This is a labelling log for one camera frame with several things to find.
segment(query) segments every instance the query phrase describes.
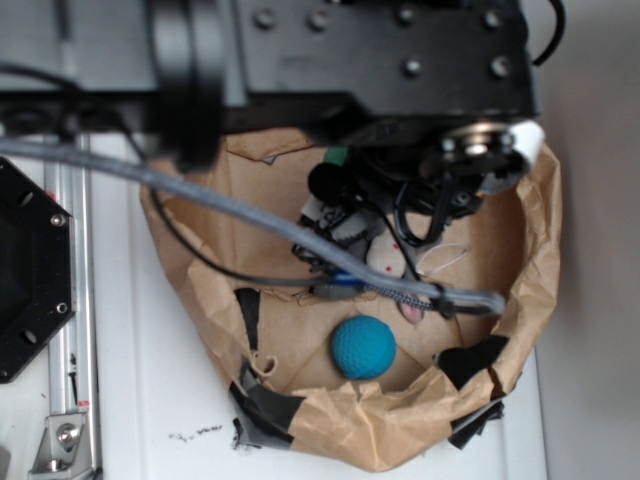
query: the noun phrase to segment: screw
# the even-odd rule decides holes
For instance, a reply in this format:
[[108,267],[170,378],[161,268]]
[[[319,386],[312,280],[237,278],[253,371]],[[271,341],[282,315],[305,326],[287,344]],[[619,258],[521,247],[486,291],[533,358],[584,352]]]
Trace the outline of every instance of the screw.
[[444,152],[453,152],[456,149],[456,142],[452,138],[443,138],[440,141],[440,148]]
[[410,3],[400,5],[396,10],[396,20],[398,20],[400,25],[404,25],[405,27],[413,23],[415,15],[413,5]]
[[506,78],[511,74],[511,62],[505,56],[496,57],[491,62],[491,73],[498,78]]
[[503,24],[502,15],[497,10],[489,10],[484,14],[484,24],[491,30],[500,28]]
[[502,135],[500,137],[500,143],[505,146],[505,147],[510,147],[513,145],[513,135],[511,135],[510,133],[505,133],[504,135]]
[[315,10],[309,15],[308,22],[316,32],[322,32],[329,26],[329,14],[322,9]]
[[276,26],[276,15],[270,8],[261,8],[253,14],[254,23],[263,30],[271,30]]
[[51,225],[54,227],[63,227],[66,225],[67,219],[64,218],[64,215],[60,215],[59,213],[51,217]]
[[69,445],[80,437],[80,430],[71,423],[65,423],[58,428],[58,441],[62,445]]
[[53,458],[47,462],[48,472],[59,472],[60,470],[64,470],[65,468],[67,468],[67,466],[59,458]]
[[407,77],[417,77],[422,72],[422,64],[415,58],[411,58],[404,62],[402,71]]

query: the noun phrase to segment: black hexagonal mount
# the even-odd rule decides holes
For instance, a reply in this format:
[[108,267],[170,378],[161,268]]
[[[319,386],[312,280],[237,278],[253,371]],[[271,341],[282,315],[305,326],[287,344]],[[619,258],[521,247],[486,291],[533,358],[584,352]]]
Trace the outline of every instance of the black hexagonal mount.
[[71,221],[0,157],[0,384],[13,381],[73,315]]

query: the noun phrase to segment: brown paper bag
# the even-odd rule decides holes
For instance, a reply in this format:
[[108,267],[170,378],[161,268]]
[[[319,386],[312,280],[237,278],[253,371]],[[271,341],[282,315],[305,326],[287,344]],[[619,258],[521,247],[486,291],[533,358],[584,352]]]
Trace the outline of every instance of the brown paper bag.
[[[297,221],[307,175],[323,154],[295,130],[229,136],[214,171],[191,180]],[[500,319],[427,314],[413,325],[374,294],[327,302],[295,288],[257,293],[187,253],[146,195],[143,203],[167,277],[238,404],[249,442],[383,471],[452,432],[468,438],[469,422],[490,418],[514,388],[556,303],[560,170],[547,148],[517,188],[489,198],[445,234],[444,243],[472,250],[435,280],[508,296]],[[285,240],[181,199],[165,197],[163,205],[192,244],[227,268],[311,276]],[[396,360],[375,381],[347,381],[331,359],[333,329],[357,314],[382,319],[396,338]]]

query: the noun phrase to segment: teal foam ball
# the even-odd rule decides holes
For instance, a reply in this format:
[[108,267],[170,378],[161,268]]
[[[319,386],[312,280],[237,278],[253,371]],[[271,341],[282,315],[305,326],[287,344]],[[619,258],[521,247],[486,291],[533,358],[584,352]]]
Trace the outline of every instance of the teal foam ball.
[[389,369],[396,358],[396,340],[387,324],[360,315],[338,325],[331,350],[345,377],[368,380]]

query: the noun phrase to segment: crumpled paper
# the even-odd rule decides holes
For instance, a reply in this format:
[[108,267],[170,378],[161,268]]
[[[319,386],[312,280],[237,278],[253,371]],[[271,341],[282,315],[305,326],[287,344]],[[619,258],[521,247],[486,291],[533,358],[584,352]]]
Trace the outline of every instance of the crumpled paper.
[[[307,175],[323,154],[296,130],[228,136],[213,171],[190,180],[297,221],[309,195]],[[559,162],[547,147],[516,188],[454,222],[443,241],[469,243],[472,249],[434,280],[508,296],[500,319],[460,315],[447,321],[428,313],[413,325],[395,302],[372,293],[327,302],[300,288],[266,288],[260,294],[258,348],[251,351],[234,295],[249,285],[222,277],[186,252],[144,192],[142,200],[167,278],[225,386],[250,361],[265,387],[305,398],[289,427],[292,449],[368,471],[388,470],[421,454],[451,434],[452,421],[509,393],[556,304],[561,184]],[[285,240],[178,198],[163,197],[163,205],[192,244],[227,268],[311,276]],[[394,365],[374,381],[347,381],[331,360],[331,332],[358,314],[385,321],[398,345]],[[491,368],[456,389],[433,356],[472,346],[489,334],[508,337],[506,347]]]

